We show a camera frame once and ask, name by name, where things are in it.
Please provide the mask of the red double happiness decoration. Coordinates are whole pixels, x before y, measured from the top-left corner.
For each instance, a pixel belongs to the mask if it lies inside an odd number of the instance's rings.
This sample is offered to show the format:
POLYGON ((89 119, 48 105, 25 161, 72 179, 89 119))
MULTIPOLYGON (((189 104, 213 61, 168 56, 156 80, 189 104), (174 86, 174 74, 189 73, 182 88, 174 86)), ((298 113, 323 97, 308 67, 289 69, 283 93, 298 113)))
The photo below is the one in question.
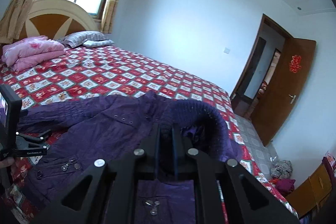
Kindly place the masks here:
POLYGON ((300 55, 292 56, 291 61, 289 63, 289 71, 292 73, 297 73, 302 68, 301 60, 302 57, 300 55))

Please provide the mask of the purple quilted jacket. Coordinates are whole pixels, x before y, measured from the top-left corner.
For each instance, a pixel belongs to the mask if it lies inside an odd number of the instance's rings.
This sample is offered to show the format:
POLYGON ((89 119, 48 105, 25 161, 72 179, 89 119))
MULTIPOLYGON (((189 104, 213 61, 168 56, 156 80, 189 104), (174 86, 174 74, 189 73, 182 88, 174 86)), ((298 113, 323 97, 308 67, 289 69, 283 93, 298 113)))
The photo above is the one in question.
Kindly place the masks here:
POLYGON ((205 102, 175 101, 154 92, 138 98, 111 95, 56 102, 31 108, 19 120, 18 130, 24 134, 61 134, 29 170, 22 192, 41 213, 95 160, 123 158, 155 129, 167 140, 173 126, 215 160, 242 159, 220 111, 205 102))

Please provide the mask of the red patchwork bear bedspread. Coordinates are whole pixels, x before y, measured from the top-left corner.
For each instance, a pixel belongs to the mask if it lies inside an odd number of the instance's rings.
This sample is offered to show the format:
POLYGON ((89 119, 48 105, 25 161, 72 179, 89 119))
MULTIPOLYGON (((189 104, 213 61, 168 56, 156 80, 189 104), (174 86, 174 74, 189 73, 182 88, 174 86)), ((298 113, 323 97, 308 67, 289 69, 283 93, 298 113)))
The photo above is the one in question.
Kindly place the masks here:
POLYGON ((23 109, 100 95, 140 97, 150 90, 167 98, 207 102, 220 111, 230 138, 242 148, 242 165, 286 204, 286 199, 266 179, 245 146, 228 93, 195 75, 114 46, 77 47, 20 72, 1 64, 1 83, 10 85, 18 94, 23 109))

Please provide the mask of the grey crumpled cloth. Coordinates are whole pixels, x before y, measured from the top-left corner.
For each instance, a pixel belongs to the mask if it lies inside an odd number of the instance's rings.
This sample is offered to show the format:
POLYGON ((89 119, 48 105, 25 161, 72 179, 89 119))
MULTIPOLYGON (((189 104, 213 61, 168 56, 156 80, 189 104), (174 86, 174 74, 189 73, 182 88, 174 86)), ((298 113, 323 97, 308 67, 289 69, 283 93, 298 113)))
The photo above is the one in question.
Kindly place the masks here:
POLYGON ((292 172, 293 168, 291 162, 288 160, 280 160, 270 169, 271 177, 280 180, 290 178, 292 172))

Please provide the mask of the cream and brown headboard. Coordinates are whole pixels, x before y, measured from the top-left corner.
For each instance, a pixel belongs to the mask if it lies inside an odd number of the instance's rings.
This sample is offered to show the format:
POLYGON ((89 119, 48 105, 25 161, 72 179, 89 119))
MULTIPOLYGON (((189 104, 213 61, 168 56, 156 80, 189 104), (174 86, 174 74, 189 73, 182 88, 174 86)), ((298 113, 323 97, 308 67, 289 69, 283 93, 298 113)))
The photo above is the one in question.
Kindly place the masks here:
POLYGON ((34 0, 19 39, 46 36, 57 40, 80 31, 97 31, 83 8, 67 0, 34 0))

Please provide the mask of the brown door frame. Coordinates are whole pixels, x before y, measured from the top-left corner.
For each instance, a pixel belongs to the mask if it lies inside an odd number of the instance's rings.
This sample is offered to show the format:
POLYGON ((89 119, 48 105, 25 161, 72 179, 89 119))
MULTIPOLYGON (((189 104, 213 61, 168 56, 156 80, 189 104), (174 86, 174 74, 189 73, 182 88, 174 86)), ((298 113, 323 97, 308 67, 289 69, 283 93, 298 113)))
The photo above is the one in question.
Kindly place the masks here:
POLYGON ((280 24, 263 14, 256 39, 231 95, 234 113, 252 119, 257 104, 274 76, 281 54, 293 36, 280 24))

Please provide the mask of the magenta crumpled cloth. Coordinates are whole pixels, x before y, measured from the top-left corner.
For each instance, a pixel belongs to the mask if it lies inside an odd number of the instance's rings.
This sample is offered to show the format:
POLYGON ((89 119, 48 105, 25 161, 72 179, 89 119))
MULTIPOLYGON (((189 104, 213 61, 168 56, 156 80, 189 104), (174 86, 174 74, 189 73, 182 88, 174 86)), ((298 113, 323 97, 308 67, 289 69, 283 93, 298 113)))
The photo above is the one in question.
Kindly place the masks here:
POLYGON ((274 178, 272 184, 284 197, 289 196, 294 191, 295 180, 290 178, 274 178))

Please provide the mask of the grey striped pillow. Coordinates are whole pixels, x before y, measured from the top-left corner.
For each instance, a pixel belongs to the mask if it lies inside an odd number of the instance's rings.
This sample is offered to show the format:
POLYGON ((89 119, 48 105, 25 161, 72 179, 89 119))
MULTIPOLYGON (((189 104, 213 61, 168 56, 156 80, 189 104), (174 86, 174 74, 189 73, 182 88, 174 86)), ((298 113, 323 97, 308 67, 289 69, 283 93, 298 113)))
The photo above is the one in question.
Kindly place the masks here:
POLYGON ((57 39, 57 41, 68 48, 77 48, 79 46, 96 48, 114 44, 114 41, 108 39, 103 33, 98 31, 75 32, 61 39, 57 39))

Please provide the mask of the pink folded quilt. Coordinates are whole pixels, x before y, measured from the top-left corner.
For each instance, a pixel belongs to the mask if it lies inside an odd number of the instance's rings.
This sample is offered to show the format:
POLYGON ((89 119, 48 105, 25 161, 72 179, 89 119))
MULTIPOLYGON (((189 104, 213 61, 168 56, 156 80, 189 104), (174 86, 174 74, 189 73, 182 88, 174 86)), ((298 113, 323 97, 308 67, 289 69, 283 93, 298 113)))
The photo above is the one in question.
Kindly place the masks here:
POLYGON ((47 36, 33 36, 5 45, 1 60, 12 71, 19 72, 62 56, 64 53, 65 47, 62 43, 47 36))

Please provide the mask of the brown wooden door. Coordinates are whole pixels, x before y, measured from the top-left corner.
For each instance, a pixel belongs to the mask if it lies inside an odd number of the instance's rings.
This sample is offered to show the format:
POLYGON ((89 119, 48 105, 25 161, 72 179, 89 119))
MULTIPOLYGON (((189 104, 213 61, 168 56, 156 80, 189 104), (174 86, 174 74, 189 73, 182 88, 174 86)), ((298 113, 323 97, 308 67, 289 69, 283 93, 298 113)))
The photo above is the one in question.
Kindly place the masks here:
POLYGON ((264 146, 269 144, 292 111, 310 72, 315 48, 314 40, 292 38, 281 54, 274 76, 252 113, 252 124, 264 146), (297 73, 289 71, 294 55, 302 57, 302 68, 297 73), (289 94, 297 96, 293 104, 290 104, 289 94))

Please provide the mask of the wooden dresser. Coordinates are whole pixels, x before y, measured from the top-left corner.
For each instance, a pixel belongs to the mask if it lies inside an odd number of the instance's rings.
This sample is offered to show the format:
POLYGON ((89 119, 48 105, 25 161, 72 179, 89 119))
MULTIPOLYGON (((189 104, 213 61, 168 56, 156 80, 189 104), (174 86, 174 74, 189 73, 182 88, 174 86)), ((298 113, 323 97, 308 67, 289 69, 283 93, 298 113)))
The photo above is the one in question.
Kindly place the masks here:
POLYGON ((335 157, 326 153, 322 163, 297 189, 287 201, 299 218, 318 212, 335 189, 335 157))

